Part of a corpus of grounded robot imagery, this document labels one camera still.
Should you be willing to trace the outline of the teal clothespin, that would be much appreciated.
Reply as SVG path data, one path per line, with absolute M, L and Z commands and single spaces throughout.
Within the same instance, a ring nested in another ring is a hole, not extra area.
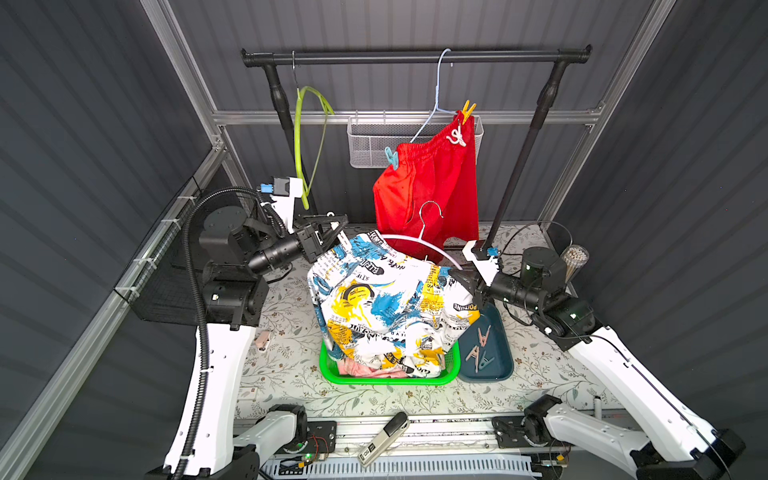
M 494 358 L 494 357 L 487 357 L 486 355 L 483 355 L 483 356 L 482 356 L 482 357 L 479 359 L 479 361 L 477 362 L 477 365 L 476 365 L 476 371 L 477 371 L 477 372 L 479 372 L 479 371 L 482 371 L 483 369 L 485 369 L 486 367 L 488 367 L 488 366 L 489 366 L 491 363 L 493 363 L 494 361 L 495 361 L 495 358 Z

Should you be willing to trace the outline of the lilac plastic hanger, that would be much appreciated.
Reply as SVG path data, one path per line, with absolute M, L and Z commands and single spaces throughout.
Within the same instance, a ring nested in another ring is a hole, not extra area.
M 428 204 L 435 205 L 437 210 L 438 210 L 439 217 L 441 219 L 444 219 L 444 215 L 442 213 L 441 206 L 437 202 L 435 202 L 433 200 L 428 200 L 419 209 L 419 219 L 421 221 L 421 230 L 420 230 L 418 236 L 413 237 L 413 236 L 400 235 L 400 234 L 381 234 L 380 237 L 382 239 L 384 239 L 384 240 L 406 241 L 406 242 L 411 242 L 411 243 L 419 244 L 419 245 L 421 245 L 423 247 L 426 247 L 429 250 L 435 252 L 436 254 L 439 254 L 440 256 L 443 257 L 444 260 L 448 260 L 455 269 L 462 270 L 463 269 L 462 265 L 458 261 L 456 261 L 453 257 L 451 257 L 446 251 L 444 251 L 442 248 L 440 248 L 440 247 L 438 247 L 438 246 L 436 246 L 436 245 L 434 245 L 434 244 L 432 244 L 430 242 L 427 242 L 423 238 L 423 235 L 426 232 L 426 226 L 427 226 L 427 222 L 424 220 L 424 208 Z

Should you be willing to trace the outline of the pink tie-dye shorts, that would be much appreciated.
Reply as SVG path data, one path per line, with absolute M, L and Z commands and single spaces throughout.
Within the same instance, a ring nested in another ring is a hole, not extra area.
M 350 358 L 344 358 L 336 363 L 341 376 L 354 378 L 390 378 L 391 372 L 384 369 L 372 369 L 355 362 Z

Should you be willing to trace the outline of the comic print shorts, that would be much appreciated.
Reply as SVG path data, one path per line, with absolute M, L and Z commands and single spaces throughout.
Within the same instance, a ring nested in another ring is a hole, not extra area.
M 480 318 L 472 294 L 450 268 L 395 250 L 378 231 L 324 253 L 307 275 L 329 356 L 350 358 L 390 378 L 433 378 Z

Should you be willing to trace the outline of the salmon clothespin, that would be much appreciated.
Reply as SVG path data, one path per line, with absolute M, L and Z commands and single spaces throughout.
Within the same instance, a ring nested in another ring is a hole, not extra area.
M 487 347 L 488 340 L 491 334 L 492 327 L 488 325 L 485 328 L 478 327 L 477 328 L 477 336 L 478 336 L 478 343 L 477 347 L 479 350 L 482 350 Z

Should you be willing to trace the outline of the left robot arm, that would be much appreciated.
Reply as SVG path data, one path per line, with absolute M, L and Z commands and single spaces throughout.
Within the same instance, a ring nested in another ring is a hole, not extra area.
M 195 365 L 181 420 L 162 464 L 147 479 L 261 479 L 263 465 L 310 433 L 304 407 L 278 404 L 245 433 L 233 431 L 246 356 L 257 336 L 267 274 L 328 252 L 344 215 L 281 215 L 275 183 L 228 187 L 204 196 L 183 224 Z

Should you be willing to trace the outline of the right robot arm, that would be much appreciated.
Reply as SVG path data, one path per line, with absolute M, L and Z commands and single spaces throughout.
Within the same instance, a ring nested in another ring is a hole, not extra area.
M 670 392 L 601 323 L 588 301 L 568 293 L 569 281 L 589 252 L 569 245 L 524 250 L 517 275 L 503 272 L 501 254 L 468 242 L 471 269 L 452 272 L 475 302 L 491 300 L 522 308 L 530 325 L 586 367 L 619 400 L 638 427 L 630 430 L 567 406 L 544 394 L 524 411 L 520 425 L 533 446 L 570 444 L 622 469 L 635 479 L 721 479 L 745 450 L 732 430 L 717 429 Z

